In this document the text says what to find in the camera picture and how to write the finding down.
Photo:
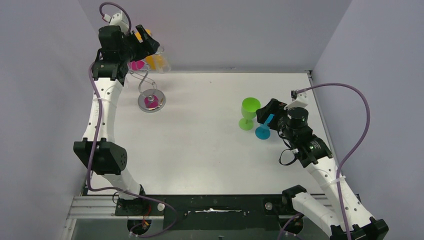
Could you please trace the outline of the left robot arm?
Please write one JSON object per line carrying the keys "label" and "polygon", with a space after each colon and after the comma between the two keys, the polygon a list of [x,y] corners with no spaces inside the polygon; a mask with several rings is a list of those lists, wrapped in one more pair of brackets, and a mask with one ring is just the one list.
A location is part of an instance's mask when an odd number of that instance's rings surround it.
{"label": "left robot arm", "polygon": [[128,153],[116,144],[114,127],[128,64],[155,54],[160,43],[141,24],[130,33],[124,33],[118,25],[104,26],[98,30],[98,38],[100,48],[89,67],[93,97],[88,124],[82,139],[74,142],[73,151],[87,168],[86,186],[90,191],[96,191],[90,179],[95,173],[118,192],[118,216],[145,215],[150,203],[143,186],[127,168]]}

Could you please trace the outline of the green wine glass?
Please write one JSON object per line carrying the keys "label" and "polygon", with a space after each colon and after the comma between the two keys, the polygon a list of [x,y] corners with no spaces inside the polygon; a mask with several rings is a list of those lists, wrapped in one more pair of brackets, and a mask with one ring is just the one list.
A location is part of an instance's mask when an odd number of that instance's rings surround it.
{"label": "green wine glass", "polygon": [[238,126],[249,131],[254,127],[253,119],[257,116],[256,110],[261,108],[261,103],[254,97],[247,97],[241,103],[242,118],[238,122]]}

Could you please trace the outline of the blue wine glass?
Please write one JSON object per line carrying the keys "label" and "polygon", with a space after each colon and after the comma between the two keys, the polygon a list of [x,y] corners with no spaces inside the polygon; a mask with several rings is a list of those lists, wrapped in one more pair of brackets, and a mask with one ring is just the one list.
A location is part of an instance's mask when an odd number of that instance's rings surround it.
{"label": "blue wine glass", "polygon": [[255,129],[255,136],[260,140],[267,140],[271,136],[269,123],[273,120],[274,114],[270,114],[264,123],[260,123]]}

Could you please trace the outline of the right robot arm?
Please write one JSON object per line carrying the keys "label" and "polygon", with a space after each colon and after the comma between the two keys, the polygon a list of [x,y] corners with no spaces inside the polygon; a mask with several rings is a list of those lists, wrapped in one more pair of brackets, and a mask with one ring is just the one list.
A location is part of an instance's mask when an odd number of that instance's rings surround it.
{"label": "right robot arm", "polygon": [[300,106],[288,108],[271,99],[256,110],[257,122],[278,132],[294,158],[314,178],[333,209],[318,202],[301,185],[282,192],[292,210],[303,214],[331,240],[382,240],[389,231],[383,219],[376,219],[347,184],[337,175],[337,165],[326,143],[308,126],[309,112]]}

